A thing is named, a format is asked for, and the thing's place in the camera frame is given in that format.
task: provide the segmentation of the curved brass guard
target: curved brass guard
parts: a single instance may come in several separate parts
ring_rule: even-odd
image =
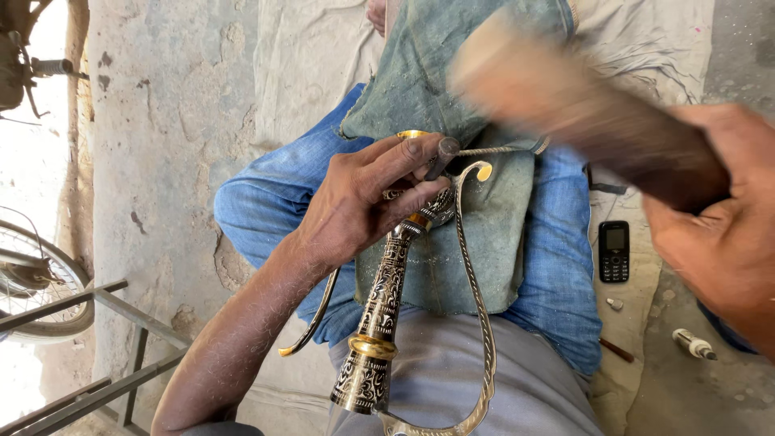
[[[465,436],[474,431],[479,423],[484,419],[487,414],[487,408],[489,406],[492,396],[495,394],[495,385],[493,378],[495,376],[495,338],[492,334],[492,328],[490,327],[490,318],[487,316],[487,310],[484,307],[484,301],[482,300],[482,294],[479,290],[479,284],[477,278],[474,275],[474,268],[471,267],[471,260],[468,254],[468,246],[466,246],[466,238],[463,234],[463,215],[460,211],[460,198],[463,188],[463,182],[465,181],[468,173],[474,168],[479,168],[477,178],[480,181],[485,181],[492,174],[492,165],[487,162],[478,161],[473,163],[468,168],[463,170],[463,173],[459,177],[455,178],[455,185],[457,187],[455,198],[455,223],[457,225],[457,239],[460,243],[460,253],[463,255],[463,263],[466,267],[466,275],[468,276],[468,284],[471,286],[471,292],[474,294],[474,302],[477,305],[477,315],[479,316],[479,324],[481,327],[482,341],[484,342],[484,380],[482,382],[482,390],[479,394],[479,400],[474,410],[458,425],[446,428],[423,428],[416,427],[410,423],[390,414],[386,410],[378,411],[378,415],[382,420],[384,431],[386,436],[395,436],[396,434],[406,434],[407,436]]]
[[[326,314],[326,309],[329,307],[331,294],[333,294],[334,285],[336,284],[336,278],[339,277],[340,269],[342,269],[342,267],[335,269],[334,272],[329,275],[329,281],[325,284],[325,292],[323,292],[323,298],[320,301],[320,307],[318,307],[318,311],[315,312],[315,316],[312,318],[312,322],[307,326],[307,330],[305,330],[304,334],[292,346],[288,348],[277,349],[277,351],[280,352],[280,355],[284,358],[298,353],[307,344],[307,342],[312,339],[312,335],[315,334],[315,330],[318,330],[320,321],[323,321],[323,315]]]

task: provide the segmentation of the metal frame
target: metal frame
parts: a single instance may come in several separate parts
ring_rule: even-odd
[[[129,283],[122,279],[98,288],[88,289],[83,293],[60,299],[25,313],[0,319],[0,334],[2,334],[46,315],[94,300],[136,325],[126,377],[117,382],[112,382],[110,378],[106,377],[66,395],[0,428],[0,436],[52,434],[92,412],[117,425],[126,434],[148,436],[147,431],[132,422],[137,388],[180,363],[188,351],[188,347],[191,346],[191,340],[111,294],[111,292],[124,289],[128,285]],[[149,332],[175,346],[177,351],[171,356],[143,368],[143,356]],[[127,394],[126,400],[119,412],[107,406],[108,403],[124,394]]]

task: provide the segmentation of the hammer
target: hammer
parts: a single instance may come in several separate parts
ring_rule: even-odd
[[[699,213],[729,197],[729,172],[702,131],[520,33],[504,9],[463,42],[449,72],[447,88],[493,120],[550,135],[673,209]]]

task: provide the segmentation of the mobile phone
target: mobile phone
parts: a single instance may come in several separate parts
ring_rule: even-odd
[[[629,279],[629,224],[627,221],[600,223],[600,280],[621,283]]]

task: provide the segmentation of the hairy forearm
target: hairy forearm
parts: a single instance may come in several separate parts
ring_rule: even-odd
[[[233,419],[280,330],[331,271],[288,235],[194,341],[164,392],[152,434]]]

